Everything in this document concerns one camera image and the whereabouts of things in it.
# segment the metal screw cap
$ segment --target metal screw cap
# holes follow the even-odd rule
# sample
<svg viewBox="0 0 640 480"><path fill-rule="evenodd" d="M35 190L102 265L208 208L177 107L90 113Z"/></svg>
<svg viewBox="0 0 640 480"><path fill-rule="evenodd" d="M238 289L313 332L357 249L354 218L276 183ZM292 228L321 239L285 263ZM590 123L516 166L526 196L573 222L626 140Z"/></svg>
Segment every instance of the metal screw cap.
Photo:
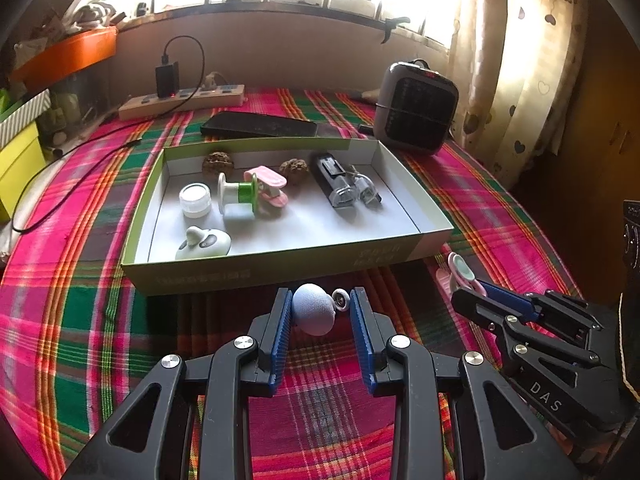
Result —
<svg viewBox="0 0 640 480"><path fill-rule="evenodd" d="M236 348L239 348L241 350L244 350L245 348L249 348L249 346L253 344L254 344L254 338L247 335L241 335L240 337L236 337L236 340L234 341L234 345L236 346Z"/></svg>
<svg viewBox="0 0 640 480"><path fill-rule="evenodd" d="M160 364L164 368L175 368L180 364L180 358L176 354L165 355L160 361Z"/></svg>
<svg viewBox="0 0 640 480"><path fill-rule="evenodd" d="M465 354L465 361L473 366L481 365L484 362L484 357L480 352L467 352Z"/></svg>
<svg viewBox="0 0 640 480"><path fill-rule="evenodd" d="M396 348L407 348L411 340L405 335L398 334L391 338L391 344Z"/></svg>

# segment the charging cable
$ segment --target charging cable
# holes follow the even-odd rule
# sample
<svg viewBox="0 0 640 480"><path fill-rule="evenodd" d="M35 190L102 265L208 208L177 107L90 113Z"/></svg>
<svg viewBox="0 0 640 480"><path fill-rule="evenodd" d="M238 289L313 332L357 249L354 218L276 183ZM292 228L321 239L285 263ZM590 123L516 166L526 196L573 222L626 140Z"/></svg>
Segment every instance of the charging cable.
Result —
<svg viewBox="0 0 640 480"><path fill-rule="evenodd" d="M47 213L45 213L42 218L40 218L39 220L35 221L32 225L30 226L25 226L23 228L17 228L15 226L15 214L17 212L18 209L18 205L20 204L20 201L22 200L22 197L24 196L24 193L27 191L28 187L30 186L30 184L36 179L37 176L39 176L40 174L42 174L42 172L44 172L45 170L47 170L48 168L50 168L53 164L59 162L62 158L66 157L67 155L70 155L71 153L73 153L76 150L79 150L80 148L82 148L83 146L86 146L88 144L91 144L92 142L97 142L98 140L103 140L105 137L109 137L113 134L116 134L118 132L121 132L122 130L126 130L127 128L135 128L136 126L141 126L142 124L147 124L148 122L153 122L153 121L157 121L158 119L167 117L171 114L173 114L178 108L180 108L181 106L183 106L185 103L187 103L188 101L190 101L194 95L196 95L196 93L198 92L198 90L200 89L200 87L202 86L203 82L204 82L204 72L205 72L205 65L206 65L206 57L204 54L204 47L202 46L202 44L200 43L199 40L197 40L196 38L194 38L193 36L188 36L187 34L183 34L181 36L175 36L174 38L171 38L167 44L164 47L164 52L162 53L162 60L164 60L164 57L167 56L167 62L168 62L168 55L167 55L167 48L169 47L169 45L174 41L174 40L178 40L180 38L188 38L190 40L195 41L198 44L198 47L200 48L200 53L202 54L202 69L200 70L200 81L199 83L196 85L196 88L194 89L194 91L191 93L191 95L189 95L189 97L187 97L184 101L178 103L177 105L175 105L174 107L170 108L169 110L158 114L154 117L151 118L146 118L143 121L137 121L135 123L131 123L131 124L125 124L124 126L120 126L119 128L116 128L114 130L111 130L110 132L107 132L101 136L98 137L92 137L91 139L86 140L85 142L82 142L81 144L78 144L77 146L71 148L70 150L68 150L68 152L63 153L57 160L54 160L53 162L50 162L49 164L47 164L44 168L41 168L39 171L37 171L27 182L27 184L24 186L24 188L22 188L22 191L20 192L20 195L18 196L18 200L15 203L15 209L14 209L14 213L11 215L11 229L15 232L17 232L18 234L28 234L31 233L33 231L35 231L38 227L40 227L42 224L44 224L45 221L47 221L47 219L50 218L51 215L53 215L53 213L55 213L58 209L60 209L60 207L62 207L62 205L66 202L66 200L68 200L68 198L73 194L73 192L78 189L82 183L87 179L87 177L89 177L89 175L91 175L105 160L107 160L111 155L114 155L115 153L119 152L120 150L126 150L127 148L133 148L135 146L138 146L142 143L142 136L138 137L137 139L133 139L130 140L128 142L125 142L124 144L118 146L117 148L114 148L113 150L111 150L109 153L105 154L98 162L96 162L91 168L89 168L89 170L78 179L78 181L72 186L72 188L66 193L65 196L63 196Z"/></svg>

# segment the blue gripper pad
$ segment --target blue gripper pad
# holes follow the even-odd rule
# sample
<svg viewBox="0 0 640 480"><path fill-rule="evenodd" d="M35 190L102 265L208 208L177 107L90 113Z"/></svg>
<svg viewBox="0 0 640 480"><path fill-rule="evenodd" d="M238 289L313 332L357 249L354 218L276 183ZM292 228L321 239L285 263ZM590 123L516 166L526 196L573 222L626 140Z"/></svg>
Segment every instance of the blue gripper pad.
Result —
<svg viewBox="0 0 640 480"><path fill-rule="evenodd" d="M289 348L289 335L291 334L291 300L293 293L289 291L284 301L284 307L280 313L280 320L271 349L271 374L269 375L269 388L273 394L282 382L284 365L287 361L287 349Z"/></svg>
<svg viewBox="0 0 640 480"><path fill-rule="evenodd" d="M370 394L376 389L376 369L375 356L373 346L369 338L369 332L365 325L362 308L356 295L356 291L351 291L351 304L349 307L351 317L351 329L353 330L353 339L356 344L356 352L358 355L358 363L362 372L362 380Z"/></svg>
<svg viewBox="0 0 640 480"><path fill-rule="evenodd" d="M529 298L502 288L501 286L494 285L493 283L483 282L482 280L478 281L484 286L484 290L486 290L487 297L490 300L497 301L497 303L501 303L518 311L523 315L523 322L538 320L538 313L534 310Z"/></svg>

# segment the pink clip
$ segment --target pink clip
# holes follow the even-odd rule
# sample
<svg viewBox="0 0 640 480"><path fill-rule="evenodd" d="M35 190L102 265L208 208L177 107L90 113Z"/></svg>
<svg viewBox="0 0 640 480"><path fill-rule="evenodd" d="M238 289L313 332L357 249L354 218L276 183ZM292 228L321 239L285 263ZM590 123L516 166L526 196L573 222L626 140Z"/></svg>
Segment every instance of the pink clip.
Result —
<svg viewBox="0 0 640 480"><path fill-rule="evenodd" d="M280 189L287 185L287 179L266 166L258 166L244 172L244 180L250 182L255 175L258 180L258 195L275 207L284 207L289 197Z"/></svg>
<svg viewBox="0 0 640 480"><path fill-rule="evenodd" d="M470 288L481 296L486 296L484 286L476 280L476 276L469 268L462 256L456 253L449 253L447 265L451 271L450 290L453 293L459 287Z"/></svg>

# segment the orange shelf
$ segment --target orange shelf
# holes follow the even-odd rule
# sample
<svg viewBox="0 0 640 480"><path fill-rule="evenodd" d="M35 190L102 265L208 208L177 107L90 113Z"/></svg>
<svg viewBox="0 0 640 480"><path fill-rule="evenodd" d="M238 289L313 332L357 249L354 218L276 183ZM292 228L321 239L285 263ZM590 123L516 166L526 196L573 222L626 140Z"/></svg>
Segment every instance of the orange shelf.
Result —
<svg viewBox="0 0 640 480"><path fill-rule="evenodd" d="M65 77L116 53L116 27L90 30L49 47L9 76L29 92L41 92Z"/></svg>

